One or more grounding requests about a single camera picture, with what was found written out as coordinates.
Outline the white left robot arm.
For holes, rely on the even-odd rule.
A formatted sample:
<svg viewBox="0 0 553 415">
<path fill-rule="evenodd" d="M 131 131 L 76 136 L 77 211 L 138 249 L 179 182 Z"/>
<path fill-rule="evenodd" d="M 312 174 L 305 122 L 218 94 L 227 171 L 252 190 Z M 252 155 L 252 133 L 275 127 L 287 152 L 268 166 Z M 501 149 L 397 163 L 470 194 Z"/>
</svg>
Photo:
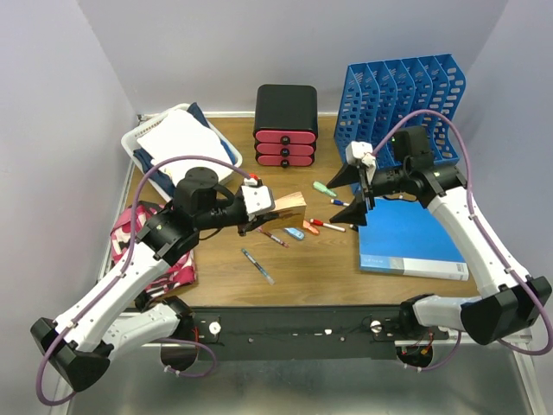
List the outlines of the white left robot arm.
<svg viewBox="0 0 553 415">
<path fill-rule="evenodd" d="M 237 227 L 245 235 L 275 219 L 274 207 L 271 191 L 258 178 L 245 176 L 232 192 L 211 169 L 189 170 L 173 199 L 141 229 L 131 229 L 126 253 L 99 283 L 55 319 L 41 317 L 31 326 L 42 353 L 35 380 L 39 400 L 52 403 L 42 391 L 47 365 L 78 393 L 96 383 L 118 353 L 163 338 L 185 340 L 191 311 L 174 297 L 126 322 L 116 320 L 131 300 L 199 244 L 200 232 Z"/>
</svg>

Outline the blue correction tape dispenser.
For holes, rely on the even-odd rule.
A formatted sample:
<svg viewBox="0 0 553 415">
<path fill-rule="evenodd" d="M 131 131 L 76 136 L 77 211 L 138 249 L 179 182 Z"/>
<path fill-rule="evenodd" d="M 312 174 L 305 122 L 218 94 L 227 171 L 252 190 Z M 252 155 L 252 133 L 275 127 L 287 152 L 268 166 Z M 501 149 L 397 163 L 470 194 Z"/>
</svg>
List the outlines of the blue correction tape dispenser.
<svg viewBox="0 0 553 415">
<path fill-rule="evenodd" d="M 305 234 L 300 231 L 299 229 L 293 228 L 293 227 L 286 227 L 283 229 L 286 234 L 291 236 L 292 238 L 296 240 L 304 240 Z"/>
</svg>

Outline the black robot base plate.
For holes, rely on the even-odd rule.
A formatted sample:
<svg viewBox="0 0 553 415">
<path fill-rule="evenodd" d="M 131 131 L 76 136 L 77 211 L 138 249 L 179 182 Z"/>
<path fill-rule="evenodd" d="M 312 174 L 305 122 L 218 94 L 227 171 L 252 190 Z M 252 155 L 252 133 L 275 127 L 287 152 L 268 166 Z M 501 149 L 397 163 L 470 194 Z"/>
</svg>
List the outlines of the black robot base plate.
<svg viewBox="0 0 553 415">
<path fill-rule="evenodd" d="M 394 360 L 400 344 L 429 339 L 405 336 L 395 305 L 198 307 L 193 318 L 221 361 Z"/>
</svg>

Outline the blue file folder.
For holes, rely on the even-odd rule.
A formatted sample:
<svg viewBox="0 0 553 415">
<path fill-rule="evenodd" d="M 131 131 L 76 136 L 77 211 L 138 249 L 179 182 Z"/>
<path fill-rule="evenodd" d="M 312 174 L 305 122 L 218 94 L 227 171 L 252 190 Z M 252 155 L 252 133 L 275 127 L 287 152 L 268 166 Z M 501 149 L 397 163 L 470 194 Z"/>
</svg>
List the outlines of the blue file folder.
<svg viewBox="0 0 553 415">
<path fill-rule="evenodd" d="M 467 281 L 461 253 L 442 225 L 416 201 L 378 199 L 359 228 L 361 271 Z"/>
</svg>

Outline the green correction tape dispenser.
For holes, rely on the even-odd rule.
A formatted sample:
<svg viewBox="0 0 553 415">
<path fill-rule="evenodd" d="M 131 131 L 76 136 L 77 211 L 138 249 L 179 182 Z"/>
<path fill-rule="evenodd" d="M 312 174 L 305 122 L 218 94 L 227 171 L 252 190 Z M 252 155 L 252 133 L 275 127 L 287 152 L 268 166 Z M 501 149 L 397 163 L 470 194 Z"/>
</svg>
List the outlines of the green correction tape dispenser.
<svg viewBox="0 0 553 415">
<path fill-rule="evenodd" d="M 336 198 L 337 197 L 337 194 L 333 190 L 328 188 L 322 182 L 317 182 L 317 181 L 313 182 L 313 189 L 317 190 L 318 192 L 320 192 L 324 195 L 329 196 L 330 198 Z"/>
</svg>

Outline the orange cover paperback book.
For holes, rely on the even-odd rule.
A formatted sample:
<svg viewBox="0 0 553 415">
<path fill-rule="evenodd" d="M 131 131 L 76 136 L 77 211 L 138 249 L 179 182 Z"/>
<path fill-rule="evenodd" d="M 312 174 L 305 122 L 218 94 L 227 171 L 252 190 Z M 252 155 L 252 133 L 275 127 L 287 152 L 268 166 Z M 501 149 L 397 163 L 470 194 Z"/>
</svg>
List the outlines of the orange cover paperback book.
<svg viewBox="0 0 553 415">
<path fill-rule="evenodd" d="M 277 217 L 262 225 L 264 231 L 272 232 L 287 227 L 301 227 L 305 219 L 307 202 L 301 192 L 282 196 L 275 200 L 275 208 L 270 211 Z"/>
</svg>

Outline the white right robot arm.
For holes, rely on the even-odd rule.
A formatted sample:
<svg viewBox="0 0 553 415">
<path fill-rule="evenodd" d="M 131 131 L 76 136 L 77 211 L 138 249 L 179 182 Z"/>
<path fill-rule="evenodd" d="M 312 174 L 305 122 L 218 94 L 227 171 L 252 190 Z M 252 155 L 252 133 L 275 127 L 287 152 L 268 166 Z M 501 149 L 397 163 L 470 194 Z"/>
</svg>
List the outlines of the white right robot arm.
<svg viewBox="0 0 553 415">
<path fill-rule="evenodd" d="M 476 297 L 413 297 L 401 305 L 399 332 L 415 339 L 429 327 L 439 326 L 465 332 L 487 345 L 503 342 L 537 319 L 551 331 L 544 308 L 552 294 L 550 282 L 532 277 L 499 240 L 479 210 L 465 174 L 452 163 L 435 163 L 422 126 L 399 129 L 388 137 L 397 167 L 378 168 L 369 143 L 353 141 L 346 147 L 346 161 L 328 186 L 358 183 L 360 190 L 332 222 L 363 226 L 379 196 L 413 195 L 453 241 L 479 292 Z"/>
</svg>

